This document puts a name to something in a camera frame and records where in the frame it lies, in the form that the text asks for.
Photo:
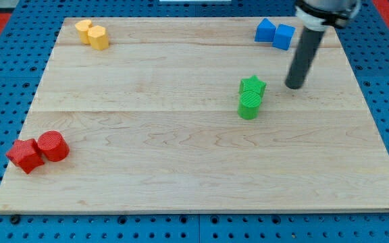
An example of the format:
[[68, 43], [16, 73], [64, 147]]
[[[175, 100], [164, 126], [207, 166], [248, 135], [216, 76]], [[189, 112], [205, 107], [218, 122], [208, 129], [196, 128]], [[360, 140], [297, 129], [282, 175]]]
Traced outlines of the robot arm end with flange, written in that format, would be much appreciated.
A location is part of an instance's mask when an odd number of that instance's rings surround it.
[[343, 29], [361, 9], [361, 0], [296, 0], [295, 15], [312, 31], [323, 32], [329, 26]]

